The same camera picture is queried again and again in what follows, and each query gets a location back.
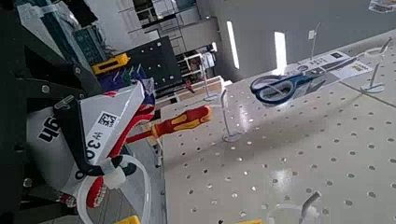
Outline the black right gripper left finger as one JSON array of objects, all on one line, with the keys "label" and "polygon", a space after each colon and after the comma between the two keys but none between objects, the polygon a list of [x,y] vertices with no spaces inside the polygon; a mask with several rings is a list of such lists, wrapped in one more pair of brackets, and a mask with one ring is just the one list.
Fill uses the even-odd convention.
[{"label": "black right gripper left finger", "polygon": [[62,203],[33,206],[20,210],[20,224],[38,224],[58,217],[74,216],[75,209]]}]

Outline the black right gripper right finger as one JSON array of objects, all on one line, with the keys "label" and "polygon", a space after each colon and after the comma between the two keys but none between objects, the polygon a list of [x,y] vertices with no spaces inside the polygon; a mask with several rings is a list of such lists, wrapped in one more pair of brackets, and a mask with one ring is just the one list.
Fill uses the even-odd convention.
[{"label": "black right gripper right finger", "polygon": [[46,52],[24,48],[24,77],[28,106],[51,106],[72,95],[78,100],[102,93],[97,78],[76,63],[69,63],[52,49]]}]

